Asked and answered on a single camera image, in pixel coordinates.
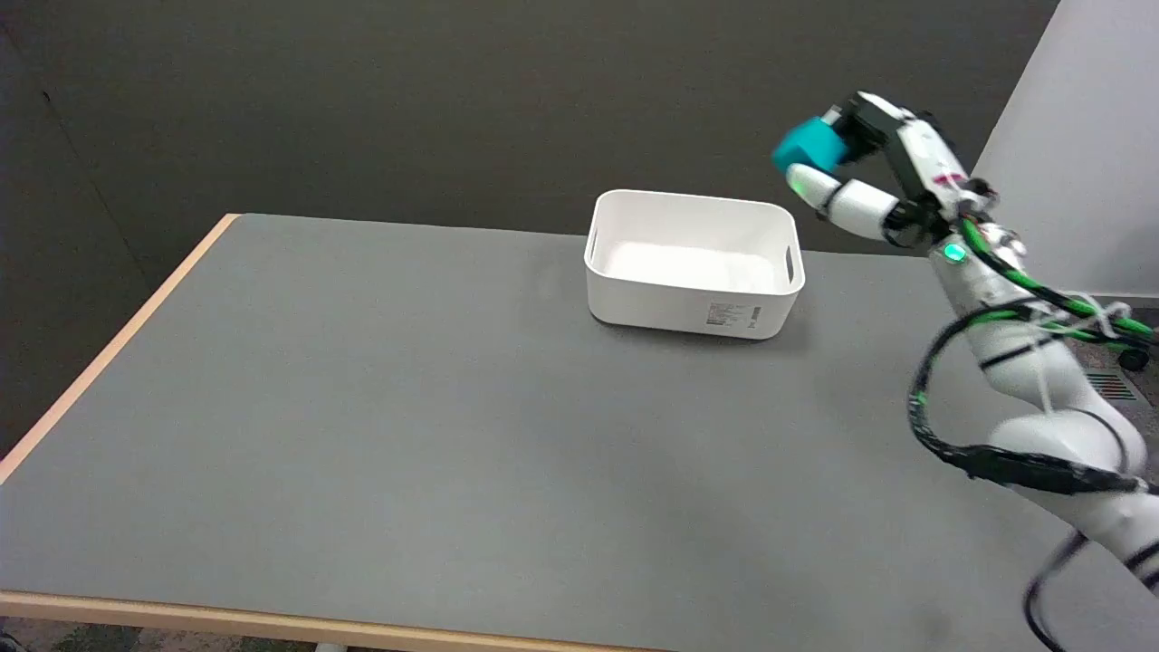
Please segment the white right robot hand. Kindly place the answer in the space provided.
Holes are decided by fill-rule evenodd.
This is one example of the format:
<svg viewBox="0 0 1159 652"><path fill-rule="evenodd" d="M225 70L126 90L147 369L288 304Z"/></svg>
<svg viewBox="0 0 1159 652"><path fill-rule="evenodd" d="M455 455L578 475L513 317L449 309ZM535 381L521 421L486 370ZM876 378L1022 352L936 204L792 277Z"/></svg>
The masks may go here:
<svg viewBox="0 0 1159 652"><path fill-rule="evenodd" d="M841 173L877 154L897 195ZM790 129L771 161L818 219L898 248L939 243L967 218L987 224L997 199L989 182L968 177L930 113L895 107L873 91L852 91Z"/></svg>

